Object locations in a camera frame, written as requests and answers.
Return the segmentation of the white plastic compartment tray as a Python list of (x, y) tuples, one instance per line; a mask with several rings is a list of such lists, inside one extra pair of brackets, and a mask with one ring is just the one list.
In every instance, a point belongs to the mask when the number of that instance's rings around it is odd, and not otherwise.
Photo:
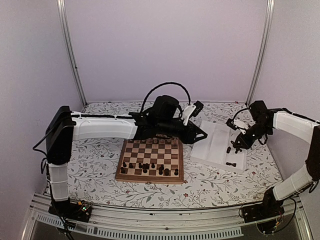
[[(247, 151), (235, 153), (231, 141), (234, 141), (239, 131), (232, 130), (225, 124), (202, 121), (200, 128), (208, 136), (196, 142), (190, 153), (190, 160), (203, 165), (208, 165), (221, 170), (242, 174), (247, 165)], [(236, 163), (236, 167), (226, 165), (226, 162)]]

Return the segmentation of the dark chess piece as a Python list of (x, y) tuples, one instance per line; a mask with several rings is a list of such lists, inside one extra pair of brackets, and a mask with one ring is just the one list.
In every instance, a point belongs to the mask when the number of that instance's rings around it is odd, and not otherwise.
[(233, 166), (233, 167), (236, 167), (237, 164), (236, 163), (231, 163), (231, 162), (226, 162), (225, 163), (227, 166)]
[(179, 175), (179, 169), (178, 169), (178, 168), (176, 168), (176, 169), (174, 170), (174, 175), (175, 175), (175, 176), (178, 176), (178, 175)]
[(163, 174), (165, 176), (169, 176), (171, 174), (171, 171), (168, 168), (165, 168), (164, 171), (163, 171)]

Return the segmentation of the wooden chess board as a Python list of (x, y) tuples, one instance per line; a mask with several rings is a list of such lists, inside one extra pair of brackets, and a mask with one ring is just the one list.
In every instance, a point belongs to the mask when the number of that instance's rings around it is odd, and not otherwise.
[[(158, 144), (152, 143), (128, 143), (129, 140), (123, 142), (123, 146), (120, 153), (118, 166), (115, 173), (115, 180), (118, 182), (131, 182), (131, 183), (147, 183), (152, 184), (167, 184), (175, 185), (182, 184), (184, 182), (184, 154), (183, 143), (176, 137), (171, 138), (171, 143), (160, 143), (158, 138)], [(173, 144), (172, 140), (177, 139), (177, 144)], [(121, 173), (122, 163), (125, 162), (127, 167), (127, 173)], [(133, 168), (129, 168), (129, 163), (132, 163)], [(146, 163), (149, 164), (147, 173), (143, 173), (143, 168), (139, 168), (139, 163), (142, 163), (142, 167)], [(155, 164), (155, 168), (151, 168), (151, 163)], [(164, 165), (164, 169), (170, 170), (170, 175), (159, 175), (159, 168)], [(178, 169), (179, 175), (174, 175), (175, 169)]]

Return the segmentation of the dark wooden king piece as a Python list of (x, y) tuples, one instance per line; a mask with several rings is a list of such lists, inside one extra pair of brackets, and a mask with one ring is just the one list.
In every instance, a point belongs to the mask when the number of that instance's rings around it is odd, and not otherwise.
[(146, 174), (146, 173), (148, 172), (148, 168), (147, 168), (146, 166), (143, 166), (143, 167), (142, 167), (142, 172), (143, 172), (144, 174)]

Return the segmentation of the dark chess piece corner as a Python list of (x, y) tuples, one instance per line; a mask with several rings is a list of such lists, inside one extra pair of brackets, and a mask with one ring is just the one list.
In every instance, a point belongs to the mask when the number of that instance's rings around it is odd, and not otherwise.
[(122, 163), (122, 166), (120, 167), (120, 173), (126, 174), (127, 173), (127, 164), (125, 162)]

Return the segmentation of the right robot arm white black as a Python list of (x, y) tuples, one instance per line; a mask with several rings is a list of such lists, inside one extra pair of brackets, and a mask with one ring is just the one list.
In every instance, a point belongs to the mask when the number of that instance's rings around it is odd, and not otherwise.
[(279, 150), (288, 163), (295, 147), (302, 147), (301, 157), (304, 162), (300, 168), (282, 182), (265, 191), (261, 204), (257, 210), (262, 218), (269, 218), (274, 213), (279, 213), (284, 200), (303, 193), (305, 190), (312, 192), (320, 182), (320, 122), (304, 115), (292, 112), (285, 107), (268, 108), (264, 101), (256, 100), (247, 107), (252, 125), (237, 119), (229, 118), (226, 125), (240, 133), (231, 141), (231, 146), (236, 152), (248, 150), (255, 142), (266, 144), (268, 137), (277, 132), (277, 137), (284, 140), (279, 146), (272, 143), (273, 150)]

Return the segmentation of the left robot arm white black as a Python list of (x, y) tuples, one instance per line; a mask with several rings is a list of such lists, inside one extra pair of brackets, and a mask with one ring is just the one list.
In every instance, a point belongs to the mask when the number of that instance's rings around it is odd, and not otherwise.
[(68, 190), (67, 167), (71, 158), (72, 143), (84, 139), (118, 138), (125, 140), (146, 140), (162, 137), (177, 137), (184, 144), (194, 144), (207, 138), (207, 133), (190, 121), (203, 109), (200, 101), (189, 103), (182, 109), (177, 99), (169, 95), (156, 98), (148, 109), (125, 115), (84, 114), (61, 106), (44, 137), (33, 146), (45, 142), (44, 161), (51, 200), (55, 209), (63, 216), (74, 213)]

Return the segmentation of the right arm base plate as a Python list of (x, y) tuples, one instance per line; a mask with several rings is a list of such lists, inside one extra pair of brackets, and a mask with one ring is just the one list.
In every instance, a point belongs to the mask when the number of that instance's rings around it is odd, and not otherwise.
[(284, 201), (276, 201), (275, 203), (259, 203), (248, 206), (242, 206), (239, 209), (239, 216), (244, 219), (245, 223), (256, 222), (273, 218), (269, 221), (263, 221), (257, 224), (257, 229), (264, 235), (270, 235), (276, 232), (280, 223), (284, 218)]

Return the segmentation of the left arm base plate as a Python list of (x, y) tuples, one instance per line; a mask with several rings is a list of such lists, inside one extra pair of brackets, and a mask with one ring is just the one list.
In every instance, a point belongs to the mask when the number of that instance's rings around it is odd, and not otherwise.
[(91, 218), (92, 204), (84, 200), (78, 202), (71, 202), (70, 199), (52, 200), (48, 212), (61, 218), (88, 223)]

